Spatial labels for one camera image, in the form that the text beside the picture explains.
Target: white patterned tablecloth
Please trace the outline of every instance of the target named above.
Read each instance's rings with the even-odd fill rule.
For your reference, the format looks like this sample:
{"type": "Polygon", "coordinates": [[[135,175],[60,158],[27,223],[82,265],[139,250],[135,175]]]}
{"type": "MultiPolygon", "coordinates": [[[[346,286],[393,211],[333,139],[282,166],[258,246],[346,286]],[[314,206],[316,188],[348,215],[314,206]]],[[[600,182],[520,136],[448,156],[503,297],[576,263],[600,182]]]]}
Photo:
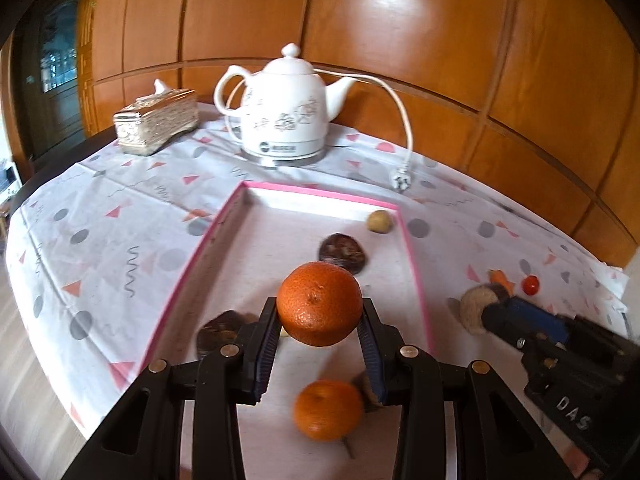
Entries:
{"type": "Polygon", "coordinates": [[[452,314],[468,288],[488,281],[488,270],[503,270],[520,294],[521,280],[536,274],[540,306],[626,335],[619,298],[627,277],[619,269],[464,174],[414,155],[413,185],[400,195],[390,174],[404,149],[353,129],[332,125],[317,164],[267,170],[239,155],[222,120],[203,126],[149,157],[113,142],[41,186],[12,218],[6,262],[22,320],[85,436],[144,365],[181,272],[241,180],[397,203],[412,235],[434,355],[460,365],[486,359],[520,398],[526,375],[518,353],[494,336],[469,335],[452,314]]]}

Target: power cord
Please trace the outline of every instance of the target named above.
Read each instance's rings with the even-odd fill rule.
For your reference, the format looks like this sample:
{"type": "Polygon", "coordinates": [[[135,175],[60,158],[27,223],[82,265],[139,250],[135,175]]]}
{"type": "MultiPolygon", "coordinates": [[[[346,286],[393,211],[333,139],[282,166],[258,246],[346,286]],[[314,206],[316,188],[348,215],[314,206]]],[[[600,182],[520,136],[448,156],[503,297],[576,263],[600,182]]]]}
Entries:
{"type": "MultiPolygon", "coordinates": [[[[391,184],[393,185],[394,189],[398,190],[399,192],[403,192],[409,189],[409,187],[411,187],[411,176],[409,175],[409,166],[411,164],[411,155],[414,152],[414,132],[412,131],[411,123],[409,121],[409,115],[406,112],[406,108],[404,107],[402,100],[398,97],[398,94],[396,93],[396,91],[393,90],[391,86],[389,86],[386,82],[382,81],[382,79],[372,75],[346,74],[341,72],[331,72],[329,70],[321,70],[319,68],[315,68],[314,70],[321,74],[335,75],[338,77],[353,77],[362,81],[373,81],[374,83],[377,83],[380,86],[382,86],[382,88],[384,88],[389,93],[389,95],[391,95],[392,99],[396,103],[396,106],[398,107],[398,111],[400,112],[400,118],[402,119],[402,126],[404,126],[404,134],[406,136],[406,155],[404,156],[404,160],[402,161],[402,164],[400,164],[396,169],[396,172],[391,175],[391,184]]],[[[229,97],[226,100],[227,108],[231,106],[231,101],[235,97],[238,89],[243,84],[244,84],[244,79],[242,79],[231,91],[231,94],[229,94],[229,97]]],[[[228,115],[225,115],[225,126],[229,134],[233,137],[233,139],[236,142],[242,143],[242,139],[239,139],[239,137],[237,137],[236,134],[234,133],[228,115]]]]}

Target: cherry tomato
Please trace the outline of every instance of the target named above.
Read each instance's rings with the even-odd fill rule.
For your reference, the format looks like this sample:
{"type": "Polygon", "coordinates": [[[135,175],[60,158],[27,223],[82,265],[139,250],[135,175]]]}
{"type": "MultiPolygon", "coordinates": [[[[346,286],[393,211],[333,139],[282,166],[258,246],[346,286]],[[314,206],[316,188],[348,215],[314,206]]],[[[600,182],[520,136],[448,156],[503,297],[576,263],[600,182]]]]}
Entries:
{"type": "Polygon", "coordinates": [[[527,296],[535,296],[540,290],[540,280],[533,274],[522,280],[520,285],[527,296]]]}

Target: electric kettle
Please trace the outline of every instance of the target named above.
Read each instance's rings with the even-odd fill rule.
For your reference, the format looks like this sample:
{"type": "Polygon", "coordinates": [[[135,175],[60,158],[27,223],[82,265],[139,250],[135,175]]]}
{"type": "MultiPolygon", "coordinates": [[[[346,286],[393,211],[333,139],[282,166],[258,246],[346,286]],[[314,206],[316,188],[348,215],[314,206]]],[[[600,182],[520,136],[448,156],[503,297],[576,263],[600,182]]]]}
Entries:
{"type": "Polygon", "coordinates": [[[240,118],[242,150],[249,160],[264,166],[302,166],[324,155],[324,139],[329,121],[344,104],[352,77],[343,77],[325,86],[311,63],[298,58],[300,49],[289,43],[283,57],[267,63],[251,74],[232,65],[220,78],[213,102],[225,115],[240,118]],[[223,101],[225,84],[239,75],[246,90],[239,108],[223,101]]]}

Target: tissue box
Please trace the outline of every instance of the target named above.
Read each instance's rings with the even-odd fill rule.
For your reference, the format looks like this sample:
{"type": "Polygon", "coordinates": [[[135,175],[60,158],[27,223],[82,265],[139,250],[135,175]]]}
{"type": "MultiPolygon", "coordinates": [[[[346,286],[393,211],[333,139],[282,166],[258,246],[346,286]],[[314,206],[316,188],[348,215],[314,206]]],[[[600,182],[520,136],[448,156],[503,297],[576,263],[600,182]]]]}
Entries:
{"type": "Polygon", "coordinates": [[[198,125],[196,94],[177,89],[140,97],[114,114],[113,123],[124,152],[151,155],[198,125]]]}

